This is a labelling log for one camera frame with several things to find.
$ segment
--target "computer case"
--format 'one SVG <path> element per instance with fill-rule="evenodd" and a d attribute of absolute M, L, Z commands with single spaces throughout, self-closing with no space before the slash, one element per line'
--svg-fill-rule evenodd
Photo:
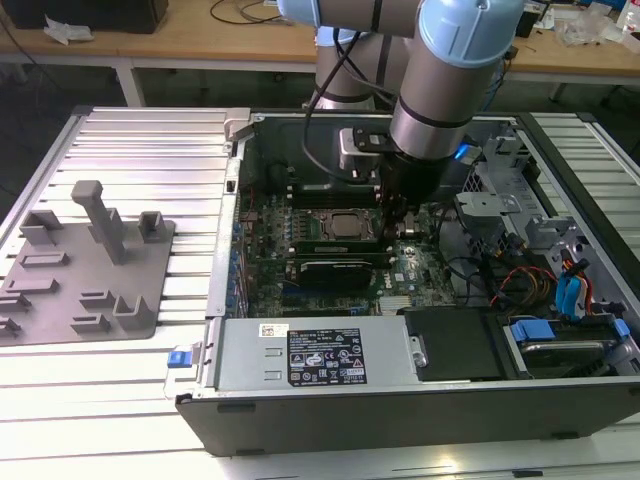
<path fill-rule="evenodd" d="M 92 30 L 153 33 L 169 0 L 0 0 L 17 28 L 42 28 L 45 16 Z"/>

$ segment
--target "floor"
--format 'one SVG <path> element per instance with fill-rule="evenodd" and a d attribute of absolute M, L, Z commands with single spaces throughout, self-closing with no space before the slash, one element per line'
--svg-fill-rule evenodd
<path fill-rule="evenodd" d="M 28 81 L 0 85 L 0 219 L 27 183 L 75 105 L 123 106 L 111 69 L 47 67 L 62 91 L 36 68 L 26 68 Z M 141 72 L 150 106 L 251 106 L 299 108 L 313 88 L 309 74 L 207 72 L 201 89 L 195 71 Z M 610 87 L 569 86 L 559 103 L 548 100 L 549 85 L 505 83 L 494 100 L 495 112 L 591 112 L 618 143 L 640 162 L 640 92 L 621 89 L 607 106 L 600 101 Z"/>

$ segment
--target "power supply label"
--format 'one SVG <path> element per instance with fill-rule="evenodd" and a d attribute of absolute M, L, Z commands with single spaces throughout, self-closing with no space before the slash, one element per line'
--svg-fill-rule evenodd
<path fill-rule="evenodd" d="M 287 354 L 293 387 L 367 383 L 359 328 L 289 330 Z"/>

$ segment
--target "blue led light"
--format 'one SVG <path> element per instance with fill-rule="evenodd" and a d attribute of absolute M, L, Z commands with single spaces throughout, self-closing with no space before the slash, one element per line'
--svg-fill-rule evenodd
<path fill-rule="evenodd" d="M 458 151 L 456 152 L 453 158 L 456 160 L 460 160 L 462 157 L 466 155 L 466 153 L 469 151 L 469 148 L 470 146 L 468 143 L 463 143 L 458 147 Z"/>

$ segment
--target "gray plastic tray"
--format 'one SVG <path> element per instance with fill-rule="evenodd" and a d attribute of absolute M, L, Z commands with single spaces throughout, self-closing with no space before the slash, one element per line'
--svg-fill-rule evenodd
<path fill-rule="evenodd" d="M 131 340 L 153 336 L 175 224 L 160 212 L 122 222 L 99 182 L 72 198 L 91 224 L 32 211 L 27 241 L 0 289 L 0 346 Z"/>

